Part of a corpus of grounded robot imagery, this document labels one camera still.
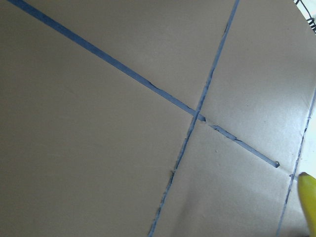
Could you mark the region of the yellow banana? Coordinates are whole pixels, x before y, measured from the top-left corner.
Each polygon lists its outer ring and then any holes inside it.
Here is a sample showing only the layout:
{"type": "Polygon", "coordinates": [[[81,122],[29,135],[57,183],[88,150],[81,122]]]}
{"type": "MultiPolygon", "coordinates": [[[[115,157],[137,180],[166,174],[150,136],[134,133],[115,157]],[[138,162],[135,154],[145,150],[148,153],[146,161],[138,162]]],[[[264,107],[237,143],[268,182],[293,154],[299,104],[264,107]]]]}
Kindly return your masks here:
{"type": "Polygon", "coordinates": [[[316,179],[302,172],[298,176],[298,196],[307,221],[309,236],[316,236],[316,179]]]}

